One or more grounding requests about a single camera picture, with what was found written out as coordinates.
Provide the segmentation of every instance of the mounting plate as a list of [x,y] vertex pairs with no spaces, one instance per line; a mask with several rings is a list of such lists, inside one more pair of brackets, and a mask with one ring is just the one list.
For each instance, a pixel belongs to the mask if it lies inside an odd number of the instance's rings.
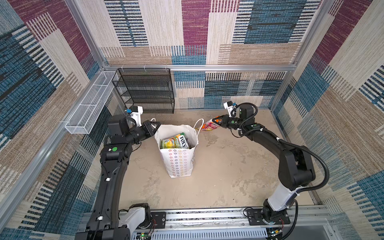
[[[166,227],[166,212],[151,212],[151,217],[156,221],[155,229],[162,229]],[[153,221],[151,221],[149,227],[146,229],[151,229],[153,226]]]
[[[261,211],[262,211],[262,209],[247,209],[246,210],[247,216],[250,216],[248,218],[249,225],[251,225],[251,226],[265,225]],[[291,223],[286,211],[285,211],[285,214],[281,217],[281,219],[284,221],[284,224],[290,224]]]

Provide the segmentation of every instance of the red wire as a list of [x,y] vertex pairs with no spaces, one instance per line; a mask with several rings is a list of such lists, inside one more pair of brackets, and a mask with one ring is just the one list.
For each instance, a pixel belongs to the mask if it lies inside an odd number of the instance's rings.
[[151,227],[149,233],[152,231],[152,228],[153,228],[153,232],[152,233],[154,233],[155,232],[155,228],[156,228],[156,220],[155,219],[153,219],[153,226]]
[[280,218],[280,221],[281,221],[281,230],[283,230],[283,227],[284,227],[284,221]]

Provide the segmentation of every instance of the shopping bag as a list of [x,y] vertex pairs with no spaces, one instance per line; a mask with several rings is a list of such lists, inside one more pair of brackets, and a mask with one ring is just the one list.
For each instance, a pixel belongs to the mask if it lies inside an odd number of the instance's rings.
[[[202,120],[202,123],[199,128],[199,132],[196,133],[195,127],[200,120]],[[204,119],[202,118],[197,120],[194,127],[191,127],[189,125],[176,126],[170,124],[162,124],[155,133],[155,139],[157,141],[157,146],[160,150],[161,158],[163,159],[165,168],[167,169],[167,172],[170,177],[186,177],[192,174],[195,150],[197,145],[199,144],[198,136],[203,124]],[[187,137],[187,142],[190,149],[160,149],[161,140],[173,137],[182,132]]]

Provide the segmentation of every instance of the white wire basket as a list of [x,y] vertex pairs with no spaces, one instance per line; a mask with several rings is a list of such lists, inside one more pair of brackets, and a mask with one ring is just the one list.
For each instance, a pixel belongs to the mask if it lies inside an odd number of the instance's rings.
[[70,117],[65,128],[70,134],[89,134],[99,117],[109,95],[114,81],[118,80],[114,71],[103,71],[88,90],[84,99]]

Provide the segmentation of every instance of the patterned wall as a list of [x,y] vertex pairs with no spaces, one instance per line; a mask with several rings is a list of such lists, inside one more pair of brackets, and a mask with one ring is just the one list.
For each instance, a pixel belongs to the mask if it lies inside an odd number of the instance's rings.
[[384,239],[383,36],[384,1],[336,0],[273,111],[327,162],[317,193],[344,239]]
[[79,0],[111,65],[289,64],[321,0]]
[[286,72],[171,72],[175,108],[217,109],[223,103],[250,102],[267,108]]
[[[64,0],[0,0],[0,55],[1,201],[98,65]],[[116,108],[110,97],[95,131],[65,136],[0,239],[73,238],[96,195],[97,151]]]
[[0,0],[2,200],[98,69],[64,0]]
[[88,135],[67,133],[0,239],[74,239],[99,187],[100,151],[113,107],[107,102]]
[[[79,0],[110,65],[290,64],[320,0]],[[268,107],[284,73],[174,72],[175,108]]]

